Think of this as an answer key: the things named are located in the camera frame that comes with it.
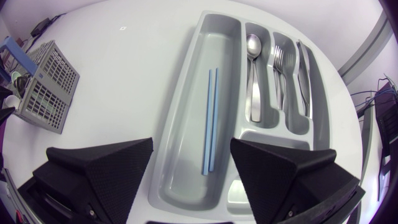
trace blue chopstick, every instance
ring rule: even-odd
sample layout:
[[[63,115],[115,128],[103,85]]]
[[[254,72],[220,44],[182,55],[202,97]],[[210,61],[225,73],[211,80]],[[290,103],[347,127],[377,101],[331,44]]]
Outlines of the blue chopstick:
[[[214,162],[216,157],[216,146],[217,146],[217,117],[218,117],[218,68],[216,68],[216,83],[214,90],[214,109],[213,109],[213,130],[211,131],[211,148],[210,148],[210,165],[209,172],[214,171]]]
[[[206,114],[206,131],[205,131],[205,153],[203,155],[202,175],[207,175],[209,171],[209,157],[210,157],[210,141],[211,141],[211,69],[209,71],[209,87],[207,95],[207,114]]]

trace electronic device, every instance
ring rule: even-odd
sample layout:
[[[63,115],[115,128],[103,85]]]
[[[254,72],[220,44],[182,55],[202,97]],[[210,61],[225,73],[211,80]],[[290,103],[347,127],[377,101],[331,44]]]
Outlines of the electronic device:
[[[365,193],[332,149],[232,139],[231,154],[257,223],[342,223]]]
[[[44,19],[42,22],[40,22],[33,28],[32,32],[30,32],[31,36],[36,37],[36,36],[40,35],[47,29],[47,27],[50,24],[51,24],[51,20],[49,18]]]
[[[51,147],[49,161],[18,191],[44,223],[122,224],[152,148],[152,138],[84,149]]]

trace gray plastic cutlery tray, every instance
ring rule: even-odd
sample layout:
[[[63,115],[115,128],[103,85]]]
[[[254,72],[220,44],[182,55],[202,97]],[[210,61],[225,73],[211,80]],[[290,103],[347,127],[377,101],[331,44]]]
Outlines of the gray plastic cutlery tray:
[[[260,123],[252,122],[245,116],[249,75],[246,54],[248,34],[256,34],[262,42],[262,51],[256,60],[261,93]],[[299,87],[297,41],[263,24],[216,12],[202,13],[157,150],[149,192],[152,206],[211,220],[254,220],[231,158],[231,138],[295,149],[329,148],[330,125],[325,84],[315,57],[307,47],[313,96],[313,119],[310,119],[305,116]],[[284,51],[289,104],[287,114],[277,105],[273,71],[275,45]],[[219,100],[215,171],[202,175],[208,71],[217,67]]]

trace gray plastic basket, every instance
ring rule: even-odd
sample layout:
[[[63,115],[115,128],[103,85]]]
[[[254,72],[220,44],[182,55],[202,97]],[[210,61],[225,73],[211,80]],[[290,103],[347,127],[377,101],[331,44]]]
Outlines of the gray plastic basket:
[[[61,134],[80,76],[53,40],[27,55],[38,69],[30,78],[14,114],[28,123]],[[15,71],[27,74],[20,65]]]

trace white table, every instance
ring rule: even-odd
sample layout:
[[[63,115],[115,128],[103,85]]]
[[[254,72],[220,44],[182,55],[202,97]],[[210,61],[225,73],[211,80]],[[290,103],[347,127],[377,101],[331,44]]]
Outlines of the white table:
[[[128,223],[214,222],[158,210],[147,199],[174,87],[203,10],[270,24],[302,39],[312,49],[327,83],[330,144],[337,150],[336,163],[360,178],[361,135],[348,90],[326,56],[297,29],[264,11],[231,1],[105,1],[61,17],[35,45],[54,39],[80,80],[61,135],[15,116],[8,119],[4,166],[16,186],[47,161],[48,147],[73,149],[152,136],[155,152]]]

